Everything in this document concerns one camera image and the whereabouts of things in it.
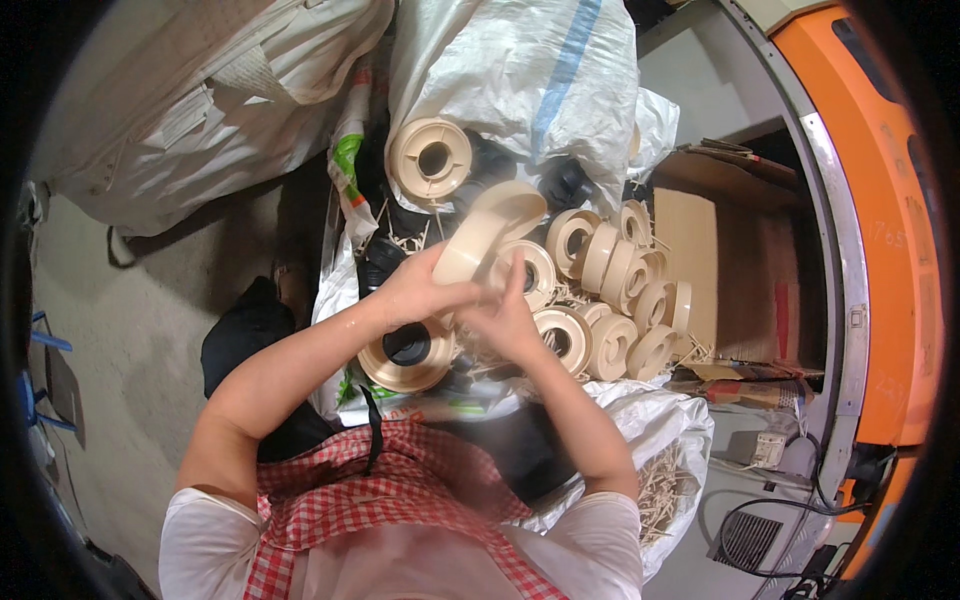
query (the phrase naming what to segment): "blue stripe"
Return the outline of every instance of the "blue stripe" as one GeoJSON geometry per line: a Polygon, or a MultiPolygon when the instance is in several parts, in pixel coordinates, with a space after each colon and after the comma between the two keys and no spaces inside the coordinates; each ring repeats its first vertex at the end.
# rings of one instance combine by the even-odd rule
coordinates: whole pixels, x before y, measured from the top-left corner
{"type": "Polygon", "coordinates": [[[584,49],[587,48],[590,34],[593,33],[593,25],[596,24],[597,17],[600,15],[602,2],[603,0],[580,0],[577,11],[573,14],[573,22],[570,23],[564,45],[557,57],[557,66],[550,75],[550,81],[547,82],[543,98],[540,100],[537,116],[534,117],[533,156],[531,156],[534,162],[540,155],[543,135],[557,118],[560,104],[563,103],[566,92],[570,89],[570,84],[573,83],[573,78],[580,67],[580,59],[584,55],[584,49]]]}

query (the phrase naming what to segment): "hand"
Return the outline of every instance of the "hand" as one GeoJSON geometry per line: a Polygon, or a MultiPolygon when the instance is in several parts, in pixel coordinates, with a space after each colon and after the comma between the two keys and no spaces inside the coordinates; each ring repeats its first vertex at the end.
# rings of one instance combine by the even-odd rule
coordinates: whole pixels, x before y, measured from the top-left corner
{"type": "Polygon", "coordinates": [[[457,319],[479,333],[491,347],[509,361],[524,367],[530,359],[549,351],[537,326],[530,305],[523,297],[527,280],[523,251],[514,252],[510,275],[502,298],[494,306],[468,306],[457,311],[457,319]]]}
{"type": "Polygon", "coordinates": [[[376,304],[376,310],[382,311],[387,332],[423,321],[445,309],[480,300],[482,289],[472,281],[450,285],[433,282],[433,268],[445,247],[446,242],[441,242],[411,255],[367,297],[376,304]]]}

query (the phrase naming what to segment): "beige plastic spool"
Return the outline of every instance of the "beige plastic spool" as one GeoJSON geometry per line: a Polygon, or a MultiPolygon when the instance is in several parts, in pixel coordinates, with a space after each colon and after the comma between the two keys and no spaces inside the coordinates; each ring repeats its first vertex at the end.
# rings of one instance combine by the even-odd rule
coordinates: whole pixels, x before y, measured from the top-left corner
{"type": "Polygon", "coordinates": [[[603,276],[607,272],[613,247],[616,245],[620,232],[611,225],[601,223],[593,235],[584,242],[584,246],[577,252],[577,258],[570,268],[570,276],[580,279],[580,287],[585,292],[599,294],[603,285],[603,276]]]}
{"type": "Polygon", "coordinates": [[[618,220],[623,239],[635,246],[650,246],[654,243],[653,232],[650,230],[650,215],[643,204],[636,200],[623,203],[618,220]]]}
{"type": "Polygon", "coordinates": [[[477,211],[467,215],[433,268],[433,282],[447,285],[473,279],[506,225],[502,217],[491,212],[477,211]]]}
{"type": "Polygon", "coordinates": [[[557,286],[557,271],[553,260],[546,250],[529,240],[514,240],[501,244],[496,250],[496,262],[490,269],[490,286],[504,289],[514,261],[514,252],[523,251],[523,260],[533,275],[533,286],[523,293],[531,311],[538,311],[553,298],[553,289],[557,286]]]}
{"type": "Polygon", "coordinates": [[[677,332],[681,338],[686,336],[686,327],[690,321],[690,302],[693,300],[693,288],[686,281],[670,281],[666,286],[666,319],[663,324],[677,332]]]}
{"type": "Polygon", "coordinates": [[[377,338],[357,354],[360,367],[376,384],[400,394],[415,394],[437,385],[450,370],[453,360],[453,331],[430,317],[423,321],[430,334],[430,350],[417,365],[401,367],[383,351],[382,338],[377,338]]]}
{"type": "Polygon", "coordinates": [[[590,327],[593,353],[587,372],[603,381],[614,381],[627,372],[627,353],[636,343],[636,325],[626,317],[607,315],[590,327]]]}
{"type": "Polygon", "coordinates": [[[470,211],[487,210],[507,221],[505,241],[518,240],[540,224],[546,214],[546,200],[526,181],[504,181],[480,194],[470,211]]]}
{"type": "Polygon", "coordinates": [[[577,306],[575,310],[580,313],[580,316],[587,321],[590,327],[593,327],[593,324],[595,324],[600,317],[613,314],[613,309],[606,302],[587,302],[586,304],[577,306]]]}
{"type": "Polygon", "coordinates": [[[627,374],[637,381],[656,377],[677,345],[677,332],[666,325],[657,325],[637,342],[627,359],[627,374]]]}
{"type": "Polygon", "coordinates": [[[570,268],[573,267],[573,261],[576,252],[568,250],[568,243],[578,231],[584,236],[586,244],[587,238],[600,225],[600,216],[589,210],[580,210],[572,208],[565,210],[557,215],[550,224],[550,230],[546,234],[546,250],[553,258],[553,264],[557,265],[557,271],[562,276],[570,277],[570,268]]]}
{"type": "Polygon", "coordinates": [[[634,262],[634,245],[627,240],[619,240],[613,246],[610,264],[600,286],[600,300],[620,309],[620,296],[627,284],[627,272],[634,262]]]}
{"type": "Polygon", "coordinates": [[[467,136],[443,119],[418,119],[403,126],[390,146],[394,180],[414,202],[441,198],[457,189],[466,180],[472,159],[467,136]]]}
{"type": "Polygon", "coordinates": [[[550,329],[563,331],[569,338],[570,348],[560,356],[560,362],[574,376],[583,372],[593,353],[593,336],[584,318],[572,308],[549,306],[534,313],[534,323],[540,335],[550,329]]]}
{"type": "Polygon", "coordinates": [[[643,260],[639,252],[634,251],[630,267],[627,269],[627,276],[623,279],[623,288],[620,290],[620,312],[628,316],[634,314],[636,298],[647,283],[654,280],[655,274],[653,267],[643,260]]]}
{"type": "Polygon", "coordinates": [[[643,291],[634,304],[634,323],[636,332],[646,335],[655,326],[662,324],[666,318],[667,286],[669,281],[654,281],[643,287],[643,291]]]}
{"type": "Polygon", "coordinates": [[[650,265],[652,279],[663,279],[666,276],[666,255],[663,252],[652,248],[638,248],[636,252],[650,265]]]}

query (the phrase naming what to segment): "floor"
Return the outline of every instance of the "floor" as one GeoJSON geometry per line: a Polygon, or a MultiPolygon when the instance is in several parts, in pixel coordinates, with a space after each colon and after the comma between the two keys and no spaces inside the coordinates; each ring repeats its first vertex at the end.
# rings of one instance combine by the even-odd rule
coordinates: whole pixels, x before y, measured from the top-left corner
{"type": "Polygon", "coordinates": [[[35,306],[74,350],[32,348],[32,368],[79,429],[46,428],[56,453],[47,472],[77,528],[157,595],[160,529],[204,405],[201,343],[269,273],[277,239],[306,233],[319,245],[322,158],[209,203],[155,238],[126,247],[117,238],[112,259],[108,227],[62,197],[37,229],[35,306]]]}

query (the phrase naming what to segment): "black cloth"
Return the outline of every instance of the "black cloth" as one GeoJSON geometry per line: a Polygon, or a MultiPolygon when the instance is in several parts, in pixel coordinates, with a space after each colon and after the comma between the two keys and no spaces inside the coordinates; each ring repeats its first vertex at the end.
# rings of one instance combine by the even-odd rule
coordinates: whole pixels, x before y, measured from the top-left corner
{"type": "MultiPolygon", "coordinates": [[[[207,398],[240,363],[294,332],[293,313],[276,296],[274,283],[258,277],[210,329],[200,358],[207,398]]],[[[539,404],[524,405],[495,420],[427,424],[487,451],[504,482],[527,504],[554,490],[575,472],[556,429],[539,404]]],[[[304,402],[260,442],[256,458],[260,463],[293,458],[333,434],[333,428],[304,402]]]]}
{"type": "MultiPolygon", "coordinates": [[[[204,396],[210,398],[231,371],[260,350],[294,332],[294,314],[276,297],[276,286],[258,277],[236,304],[210,329],[200,351],[204,396]]],[[[260,442],[256,460],[276,463],[317,446],[335,432],[304,402],[260,442]]]]}

